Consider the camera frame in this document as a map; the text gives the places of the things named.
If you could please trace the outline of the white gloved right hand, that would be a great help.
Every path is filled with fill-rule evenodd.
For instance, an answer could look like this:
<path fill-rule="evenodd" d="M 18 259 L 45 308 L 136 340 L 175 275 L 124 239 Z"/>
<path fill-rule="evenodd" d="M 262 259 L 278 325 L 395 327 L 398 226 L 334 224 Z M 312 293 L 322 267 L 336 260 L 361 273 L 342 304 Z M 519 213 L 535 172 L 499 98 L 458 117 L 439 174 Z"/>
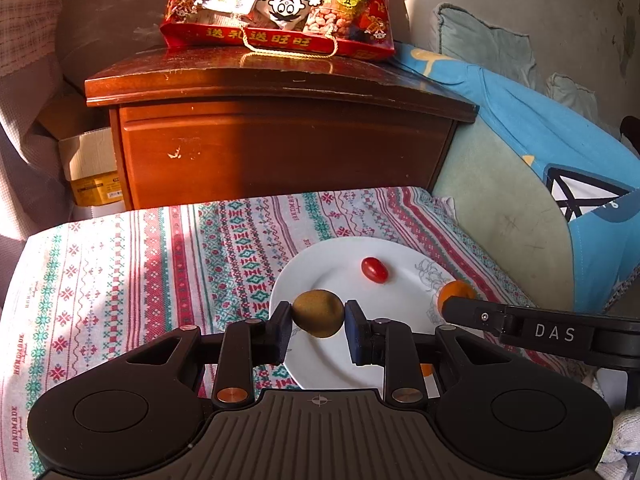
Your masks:
<path fill-rule="evenodd" d="M 614 418 L 613 432 L 596 468 L 604 480 L 628 480 L 632 478 L 629 461 L 639 457 L 640 414 L 634 408 Z"/>

